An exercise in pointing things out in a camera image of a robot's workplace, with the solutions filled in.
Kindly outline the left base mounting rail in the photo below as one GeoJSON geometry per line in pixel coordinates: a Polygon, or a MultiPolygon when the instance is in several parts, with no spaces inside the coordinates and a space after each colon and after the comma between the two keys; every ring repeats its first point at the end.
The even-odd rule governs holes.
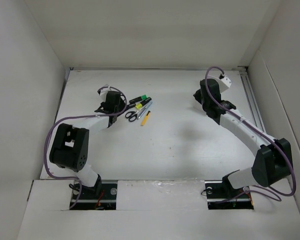
{"type": "Polygon", "coordinates": [[[83,186],[79,199],[73,207],[71,206],[75,203],[79,194],[77,191],[79,190],[79,184],[70,184],[70,186],[72,189],[72,196],[69,203],[70,210],[116,210],[118,193],[117,181],[103,181],[101,184],[101,190],[97,194],[89,191],[85,186],[83,186]]]}

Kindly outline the black handled scissors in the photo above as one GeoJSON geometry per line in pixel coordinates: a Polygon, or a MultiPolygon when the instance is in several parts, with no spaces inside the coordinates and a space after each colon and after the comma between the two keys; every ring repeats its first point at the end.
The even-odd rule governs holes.
{"type": "Polygon", "coordinates": [[[125,114],[125,118],[128,119],[129,122],[134,122],[138,118],[138,114],[141,110],[135,110],[135,111],[128,111],[125,114]]]}

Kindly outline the right base mounting rail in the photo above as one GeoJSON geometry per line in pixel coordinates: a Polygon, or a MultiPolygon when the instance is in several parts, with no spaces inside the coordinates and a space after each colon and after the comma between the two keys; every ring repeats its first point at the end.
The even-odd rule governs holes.
{"type": "Polygon", "coordinates": [[[209,210],[253,210],[250,188],[239,189],[228,187],[221,180],[206,180],[201,192],[206,197],[209,210]]]}

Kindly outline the silver pen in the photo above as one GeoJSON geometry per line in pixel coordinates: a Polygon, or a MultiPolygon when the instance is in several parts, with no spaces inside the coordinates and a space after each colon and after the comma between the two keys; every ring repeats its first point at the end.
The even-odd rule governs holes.
{"type": "Polygon", "coordinates": [[[142,116],[142,114],[147,110],[147,107],[149,106],[150,104],[148,103],[147,105],[145,105],[141,110],[140,112],[137,114],[137,120],[142,116]]]}

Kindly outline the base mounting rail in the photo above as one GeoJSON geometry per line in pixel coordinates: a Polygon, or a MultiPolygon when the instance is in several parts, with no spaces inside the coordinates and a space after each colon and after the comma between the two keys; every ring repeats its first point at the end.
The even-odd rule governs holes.
{"type": "Polygon", "coordinates": [[[69,203],[70,210],[116,210],[118,193],[117,181],[103,181],[101,184],[101,190],[97,194],[89,191],[85,186],[83,186],[79,199],[73,207],[71,206],[75,203],[79,194],[77,191],[79,190],[79,184],[70,184],[70,186],[72,189],[72,196],[69,203]]]}
{"type": "Polygon", "coordinates": [[[201,192],[206,197],[209,210],[253,210],[250,188],[239,189],[228,187],[221,180],[206,180],[201,192]]]}

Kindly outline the green highlighter marker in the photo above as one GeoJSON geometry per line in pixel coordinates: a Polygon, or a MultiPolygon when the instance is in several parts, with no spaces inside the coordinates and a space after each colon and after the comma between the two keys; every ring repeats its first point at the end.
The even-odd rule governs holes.
{"type": "Polygon", "coordinates": [[[147,95],[144,94],[144,95],[141,95],[141,96],[138,96],[138,97],[135,97],[135,98],[131,99],[129,101],[129,103],[130,104],[136,104],[136,103],[139,103],[139,102],[145,100],[146,98],[147,98],[147,95]]]}

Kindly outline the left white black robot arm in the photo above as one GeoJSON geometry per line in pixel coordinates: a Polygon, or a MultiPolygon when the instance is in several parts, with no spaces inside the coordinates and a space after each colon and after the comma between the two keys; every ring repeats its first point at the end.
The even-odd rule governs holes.
{"type": "Polygon", "coordinates": [[[119,89],[104,86],[97,93],[101,104],[92,115],[65,117],[56,123],[49,153],[52,164],[75,173],[73,179],[78,184],[71,185],[71,189],[93,199],[102,193],[102,179],[88,164],[89,139],[111,127],[127,108],[127,99],[119,89]]]}

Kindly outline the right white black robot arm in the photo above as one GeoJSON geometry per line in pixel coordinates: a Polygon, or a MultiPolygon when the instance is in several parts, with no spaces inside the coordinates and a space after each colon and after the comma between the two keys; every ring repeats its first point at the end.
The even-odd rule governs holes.
{"type": "Polygon", "coordinates": [[[296,177],[290,142],[266,134],[246,120],[234,104],[223,100],[220,88],[230,86],[228,78],[207,78],[200,81],[200,88],[193,95],[206,115],[235,135],[254,156],[251,167],[238,169],[222,178],[219,203],[248,195],[253,192],[251,187],[256,188],[256,194],[280,202],[284,193],[274,189],[272,184],[288,176],[293,181],[292,190],[287,196],[293,196],[296,192],[296,177]]]}

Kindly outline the white compartment organizer tray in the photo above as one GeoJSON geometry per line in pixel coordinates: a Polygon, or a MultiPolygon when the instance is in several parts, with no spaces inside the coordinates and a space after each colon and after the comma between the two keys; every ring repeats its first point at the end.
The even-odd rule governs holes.
{"type": "Polygon", "coordinates": [[[204,112],[202,104],[198,102],[196,99],[193,99],[193,107],[200,112],[204,112]]]}

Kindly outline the yellow highlighter marker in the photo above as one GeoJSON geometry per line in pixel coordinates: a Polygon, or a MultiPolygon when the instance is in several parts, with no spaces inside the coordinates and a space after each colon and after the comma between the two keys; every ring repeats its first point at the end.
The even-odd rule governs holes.
{"type": "Polygon", "coordinates": [[[135,105],[135,108],[137,110],[141,109],[142,107],[144,107],[145,105],[147,105],[150,101],[152,100],[151,97],[147,97],[146,99],[142,100],[141,102],[139,102],[138,104],[135,105]]]}

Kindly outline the light blue pen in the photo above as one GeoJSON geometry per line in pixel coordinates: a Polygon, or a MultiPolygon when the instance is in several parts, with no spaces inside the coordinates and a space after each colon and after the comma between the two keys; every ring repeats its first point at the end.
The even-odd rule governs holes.
{"type": "Polygon", "coordinates": [[[140,111],[140,113],[137,116],[137,119],[139,120],[143,114],[150,108],[150,106],[152,105],[153,101],[150,101],[145,107],[142,108],[142,110],[140,111]]]}

